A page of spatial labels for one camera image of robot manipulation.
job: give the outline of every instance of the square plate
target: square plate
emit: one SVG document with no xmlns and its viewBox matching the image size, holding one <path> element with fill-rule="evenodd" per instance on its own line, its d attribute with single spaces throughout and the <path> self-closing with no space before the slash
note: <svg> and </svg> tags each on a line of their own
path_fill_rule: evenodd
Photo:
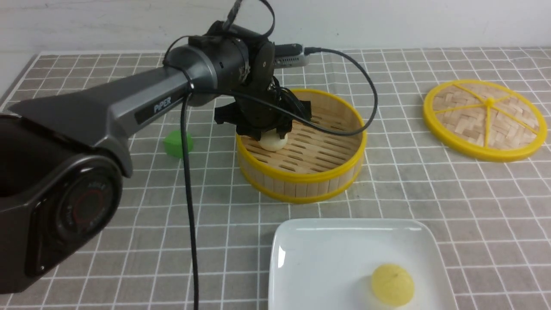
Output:
<svg viewBox="0 0 551 310">
<path fill-rule="evenodd" d="M 415 283 L 400 309 L 457 309 L 436 240 L 417 221 L 308 218 L 275 233 L 269 310 L 392 309 L 371 293 L 371 274 L 385 263 L 405 268 Z"/>
</svg>

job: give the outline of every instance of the yellow rim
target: yellow rim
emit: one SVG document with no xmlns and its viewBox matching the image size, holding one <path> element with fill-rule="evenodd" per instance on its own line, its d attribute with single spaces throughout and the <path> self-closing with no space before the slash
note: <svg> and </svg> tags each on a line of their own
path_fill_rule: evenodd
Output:
<svg viewBox="0 0 551 310">
<path fill-rule="evenodd" d="M 329 198 L 335 197 L 338 194 L 344 192 L 347 188 L 349 188 L 352 185 L 352 183 L 354 183 L 354 181 L 356 181 L 356 178 L 358 177 L 358 175 L 360 174 L 360 171 L 361 171 L 361 169 L 358 169 L 358 171 L 352 176 L 350 181 L 348 181 L 346 184 L 344 184 L 343 186 L 341 186 L 337 190 L 332 191 L 330 193 L 323 194 L 323 195 L 320 195 L 320 196 L 313 196 L 313 197 L 292 197 L 292 196 L 285 196 L 285 195 L 282 195 L 282 194 L 274 193 L 270 190 L 267 190 L 266 188 L 260 186 L 259 183 L 254 181 L 243 170 L 243 168 L 240 168 L 240 169 L 241 169 L 241 173 L 243 174 L 243 177 L 245 177 L 245 180 L 247 180 L 252 185 L 252 187 L 254 187 L 256 190 L 258 190 L 259 192 L 265 194 L 268 197 L 274 198 L 274 199 L 279 200 L 279 201 L 289 202 L 291 204 L 311 204 L 313 202 L 319 202 L 319 201 L 323 201 L 323 200 L 327 200 Z"/>
<path fill-rule="evenodd" d="M 364 120 L 361 118 L 361 115 L 358 113 L 358 111 L 356 111 L 356 109 L 354 109 L 354 107 L 351 104 L 349 104 L 348 102 L 344 101 L 343 99 L 335 95 L 332 95 L 330 93 L 326 93 L 317 89 L 292 89 L 291 91 L 294 93 L 310 92 L 310 93 L 329 96 L 339 101 L 340 103 L 346 105 L 348 109 L 350 109 L 354 113 L 356 118 L 359 120 L 360 126 L 364 126 Z M 266 174 L 271 178 L 282 180 L 282 181 L 294 182 L 294 183 L 318 183 L 318 182 L 333 179 L 334 177 L 338 177 L 339 175 L 346 173 L 348 170 L 353 169 L 354 165 L 356 165 L 356 163 L 364 155 L 364 149 L 367 143 L 367 139 L 368 139 L 368 136 L 366 131 L 362 132 L 361 143 L 360 143 L 360 146 L 358 147 L 358 150 L 347 162 L 340 165 L 339 167 L 336 167 L 334 169 L 324 171 L 324 172 L 314 173 L 314 174 L 301 174 L 301 173 L 285 172 L 279 169 L 275 169 L 265 163 L 258 161 L 255 157 L 253 157 L 253 155 L 251 155 L 251 153 L 247 151 L 247 149 L 243 145 L 241 137 L 239 135 L 236 135 L 237 151 L 241 155 L 243 155 L 244 159 L 249 164 L 251 164 L 255 169 L 260 170 L 262 173 Z"/>
<path fill-rule="evenodd" d="M 486 134 L 485 134 L 485 146 L 478 146 L 474 145 L 470 142 L 467 142 L 466 140 L 463 140 L 456 136 L 453 132 L 449 131 L 442 123 L 436 118 L 436 113 L 433 108 L 433 100 L 434 96 L 436 96 L 437 93 L 440 93 L 443 89 L 449 86 L 458 86 L 459 88 L 462 88 L 461 84 L 482 84 L 486 86 L 491 86 L 494 88 L 497 88 L 499 90 L 502 90 L 512 97 L 516 97 L 520 101 L 522 101 L 524 104 L 526 104 L 530 110 L 534 113 L 536 116 L 536 119 L 538 120 L 539 124 L 539 131 L 532 130 L 536 134 L 536 138 L 534 141 L 532 141 L 529 145 L 518 148 L 518 149 L 507 149 L 507 150 L 500 150 L 495 148 L 489 148 L 486 146 L 487 144 L 487 138 L 488 138 L 488 131 L 489 131 L 489 111 L 490 107 L 487 107 L 487 121 L 486 121 Z M 459 81 L 452 81 L 447 82 L 444 84 L 441 84 L 434 89 L 432 89 L 425 98 L 425 103 L 423 105 L 423 117 L 425 119 L 425 123 L 429 130 L 442 142 L 449 147 L 464 153 L 466 155 L 472 156 L 474 158 L 479 158 L 485 161 L 493 161 L 493 162 L 509 162 L 509 161 L 517 161 L 519 159 L 526 158 L 532 154 L 534 154 L 537 149 L 540 148 L 540 146 L 545 142 L 545 138 L 547 136 L 547 124 L 545 123 L 545 119 L 543 118 L 542 114 L 539 112 L 539 110 L 530 102 L 528 99 L 524 98 L 520 94 L 513 92 L 512 90 L 503 87 L 498 84 L 485 82 L 485 81 L 478 81 L 478 80 L 459 80 Z"/>
</svg>

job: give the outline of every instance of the white wall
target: white wall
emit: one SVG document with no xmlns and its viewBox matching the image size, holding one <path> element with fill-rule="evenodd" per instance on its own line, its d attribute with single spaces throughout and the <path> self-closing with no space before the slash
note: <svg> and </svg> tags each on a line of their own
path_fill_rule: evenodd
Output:
<svg viewBox="0 0 551 310">
<path fill-rule="evenodd" d="M 163 49 L 233 0 L 0 0 L 0 51 Z M 271 0 L 272 40 L 338 48 L 551 45 L 550 0 Z M 238 24 L 264 31 L 246 0 Z"/>
</svg>

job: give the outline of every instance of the green object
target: green object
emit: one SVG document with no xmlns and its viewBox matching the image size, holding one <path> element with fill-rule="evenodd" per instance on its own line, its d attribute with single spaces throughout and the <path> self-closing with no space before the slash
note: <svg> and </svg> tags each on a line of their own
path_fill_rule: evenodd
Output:
<svg viewBox="0 0 551 310">
<path fill-rule="evenodd" d="M 171 132 L 166 138 L 163 139 L 165 146 L 165 153 L 177 158 L 183 158 L 182 152 L 182 133 L 180 130 Z M 193 140 L 190 134 L 187 134 L 187 150 L 191 152 L 193 150 Z"/>
</svg>

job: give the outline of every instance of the red ring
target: red ring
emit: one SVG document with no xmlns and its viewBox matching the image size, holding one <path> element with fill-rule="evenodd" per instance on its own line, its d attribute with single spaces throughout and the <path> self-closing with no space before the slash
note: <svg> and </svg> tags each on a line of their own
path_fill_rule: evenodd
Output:
<svg viewBox="0 0 551 310">
<path fill-rule="evenodd" d="M 89 219 L 80 219 L 76 213 L 76 210 L 78 209 L 78 206 L 79 204 L 82 202 L 82 200 L 88 196 L 88 195 L 91 195 L 91 194 L 97 194 L 99 199 L 100 199 L 100 207 L 98 208 L 98 211 L 96 214 L 94 214 L 93 216 L 90 216 Z M 77 223 L 77 224 L 81 224 L 81 223 L 85 223 L 85 222 L 89 222 L 90 219 L 96 217 L 100 212 L 101 210 L 103 210 L 104 206 L 104 201 L 103 201 L 103 193 L 100 191 L 100 190 L 89 190 L 87 192 L 85 192 L 82 196 L 80 196 L 78 199 L 77 199 L 77 202 L 74 204 L 74 207 L 73 207 L 73 219 L 74 221 Z"/>
</svg>

